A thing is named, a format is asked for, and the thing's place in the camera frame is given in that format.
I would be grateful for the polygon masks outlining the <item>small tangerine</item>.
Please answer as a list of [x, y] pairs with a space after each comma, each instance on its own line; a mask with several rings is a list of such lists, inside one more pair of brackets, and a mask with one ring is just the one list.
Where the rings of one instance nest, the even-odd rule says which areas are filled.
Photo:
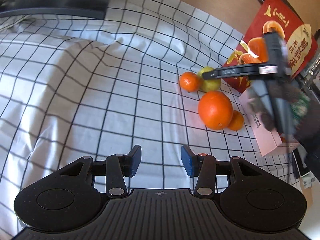
[[232, 131], [238, 131], [242, 129], [244, 125], [244, 117], [239, 111], [234, 110], [231, 122], [227, 126], [228, 129]]

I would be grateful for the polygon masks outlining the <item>large orange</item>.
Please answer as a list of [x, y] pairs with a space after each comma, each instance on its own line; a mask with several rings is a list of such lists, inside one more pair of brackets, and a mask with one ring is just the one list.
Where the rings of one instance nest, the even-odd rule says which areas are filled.
[[210, 91], [202, 96], [198, 104], [202, 122], [212, 130], [226, 128], [233, 117], [230, 99], [220, 91]]

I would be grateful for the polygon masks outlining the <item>large green guava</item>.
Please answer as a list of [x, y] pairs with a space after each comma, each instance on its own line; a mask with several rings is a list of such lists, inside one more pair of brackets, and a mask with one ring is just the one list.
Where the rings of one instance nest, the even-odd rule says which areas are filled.
[[205, 72], [210, 72], [214, 70], [212, 67], [203, 67], [198, 73], [198, 77], [202, 80], [200, 90], [202, 90], [205, 93], [208, 93], [210, 91], [216, 91], [220, 89], [221, 87], [221, 80], [220, 79], [213, 79], [213, 80], [204, 80], [202, 77], [202, 74]]

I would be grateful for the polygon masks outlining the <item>red snack bag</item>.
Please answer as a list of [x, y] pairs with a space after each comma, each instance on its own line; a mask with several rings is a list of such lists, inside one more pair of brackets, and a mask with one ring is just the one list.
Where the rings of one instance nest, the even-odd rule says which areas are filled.
[[294, 79], [317, 51], [311, 25], [281, 0], [265, 0], [224, 67], [276, 64], [279, 77]]

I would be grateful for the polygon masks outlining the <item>computer case glass panel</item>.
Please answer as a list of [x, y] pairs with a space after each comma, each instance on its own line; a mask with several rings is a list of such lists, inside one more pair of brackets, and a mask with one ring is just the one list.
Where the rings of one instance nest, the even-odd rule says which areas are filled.
[[319, 179], [319, 102], [296, 86], [289, 86], [289, 102], [296, 133], [294, 138], [306, 150], [304, 163]]

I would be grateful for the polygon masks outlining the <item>checkered white tablecloth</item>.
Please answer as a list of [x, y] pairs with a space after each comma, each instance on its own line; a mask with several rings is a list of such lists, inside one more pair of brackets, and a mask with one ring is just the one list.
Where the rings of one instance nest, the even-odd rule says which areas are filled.
[[110, 0], [103, 20], [65, 15], [1, 19], [1, 239], [21, 226], [17, 194], [89, 156], [142, 148], [132, 188], [189, 188], [183, 144], [239, 156], [294, 183], [287, 156], [262, 157], [249, 122], [215, 132], [197, 113], [202, 92], [184, 72], [221, 67], [242, 31], [179, 0]]

